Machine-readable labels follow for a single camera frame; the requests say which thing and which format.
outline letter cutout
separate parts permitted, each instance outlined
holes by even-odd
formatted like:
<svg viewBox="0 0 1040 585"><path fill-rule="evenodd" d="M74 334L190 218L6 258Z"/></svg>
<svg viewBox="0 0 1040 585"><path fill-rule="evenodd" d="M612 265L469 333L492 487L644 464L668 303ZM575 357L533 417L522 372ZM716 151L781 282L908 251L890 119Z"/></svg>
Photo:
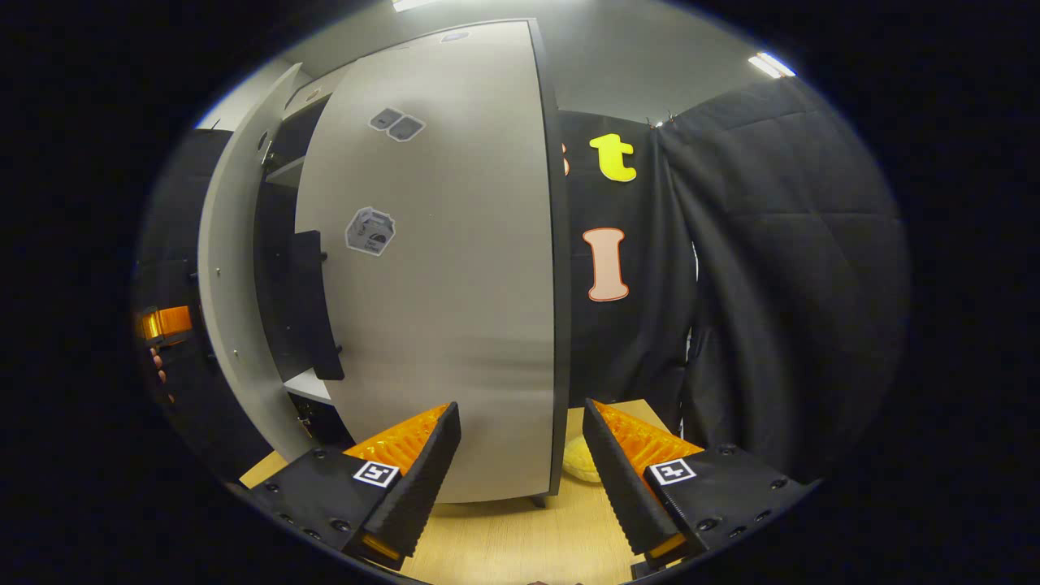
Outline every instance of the letter cutout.
<svg viewBox="0 0 1040 585"><path fill-rule="evenodd" d="M621 142L618 134L604 134L589 141L589 146L599 151L599 170L612 181L627 183L635 178L635 169L625 167L622 154L632 154L632 145Z"/></svg>
<svg viewBox="0 0 1040 585"><path fill-rule="evenodd" d="M625 232L618 228L596 228L581 234L592 248L593 286L589 298L598 303L617 301L628 296L628 286L621 281L621 240Z"/></svg>

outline ceiling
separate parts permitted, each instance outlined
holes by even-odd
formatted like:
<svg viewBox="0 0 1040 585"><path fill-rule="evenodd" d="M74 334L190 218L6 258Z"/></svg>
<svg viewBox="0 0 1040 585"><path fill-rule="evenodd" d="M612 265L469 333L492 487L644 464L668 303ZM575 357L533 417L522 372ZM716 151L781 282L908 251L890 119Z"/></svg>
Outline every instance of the ceiling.
<svg viewBox="0 0 1040 585"><path fill-rule="evenodd" d="M724 92L768 79L759 50L732 29L656 0L439 0L404 12L366 3L279 55L321 75L428 32L482 21L536 18L561 109L656 122Z"/></svg>

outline ceiling light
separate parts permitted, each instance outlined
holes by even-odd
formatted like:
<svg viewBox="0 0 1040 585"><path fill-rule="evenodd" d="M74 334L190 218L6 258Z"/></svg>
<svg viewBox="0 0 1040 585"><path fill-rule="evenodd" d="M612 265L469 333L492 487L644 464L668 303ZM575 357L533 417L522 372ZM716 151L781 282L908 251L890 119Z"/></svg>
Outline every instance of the ceiling light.
<svg viewBox="0 0 1040 585"><path fill-rule="evenodd" d="M774 58L773 55L771 55L769 53L758 53L758 56L762 57L762 60L764 60L765 62L772 65L780 73L786 75L787 77L795 77L795 72L791 71L791 70L789 70L789 69L787 69L787 66L785 66L782 62L776 60L776 58Z"/></svg>
<svg viewBox="0 0 1040 585"><path fill-rule="evenodd" d="M436 2L437 0L393 0L393 9L398 12L404 12L411 8L418 8L423 4L430 4L431 2Z"/></svg>
<svg viewBox="0 0 1040 585"><path fill-rule="evenodd" d="M758 69L764 71L773 79L780 79L781 77L783 77L783 75L781 75L779 71L773 69L773 66L763 61L762 58L759 56L751 57L750 59L748 59L748 61L751 62L751 65L757 67Z"/></svg>

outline wooden table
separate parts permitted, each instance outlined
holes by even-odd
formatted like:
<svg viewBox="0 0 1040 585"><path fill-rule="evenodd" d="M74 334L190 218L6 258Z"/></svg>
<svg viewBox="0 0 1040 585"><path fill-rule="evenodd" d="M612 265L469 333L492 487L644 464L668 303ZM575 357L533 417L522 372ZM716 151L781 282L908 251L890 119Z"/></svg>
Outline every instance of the wooden table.
<svg viewBox="0 0 1040 585"><path fill-rule="evenodd" d="M646 401L613 406L665 428ZM568 410L567 440L581 434L582 413ZM272 453L241 482L252 488L285 465ZM434 506L400 573L434 585L617 585L630 581L629 566L642 560L629 549L603 486L564 473L560 494L546 498L544 509L524 498Z"/></svg>

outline open cabinet door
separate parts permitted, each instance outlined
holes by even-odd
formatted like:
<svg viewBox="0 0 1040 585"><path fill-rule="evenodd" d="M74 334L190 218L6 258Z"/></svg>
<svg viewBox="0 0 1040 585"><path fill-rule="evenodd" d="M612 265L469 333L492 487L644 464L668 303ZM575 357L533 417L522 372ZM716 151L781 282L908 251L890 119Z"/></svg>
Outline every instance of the open cabinet door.
<svg viewBox="0 0 1040 585"><path fill-rule="evenodd" d="M458 402L441 503L558 485L570 331L554 253L569 264L553 235L566 244L567 221L531 30L469 26L353 62L300 182L296 232L321 234L342 346L332 402L358 440Z"/></svg>
<svg viewBox="0 0 1040 585"><path fill-rule="evenodd" d="M264 336L253 228L263 157L298 71L296 63L285 72L231 136L209 183L199 230L199 294L213 353L245 414L286 461L314 442L296 419Z"/></svg>

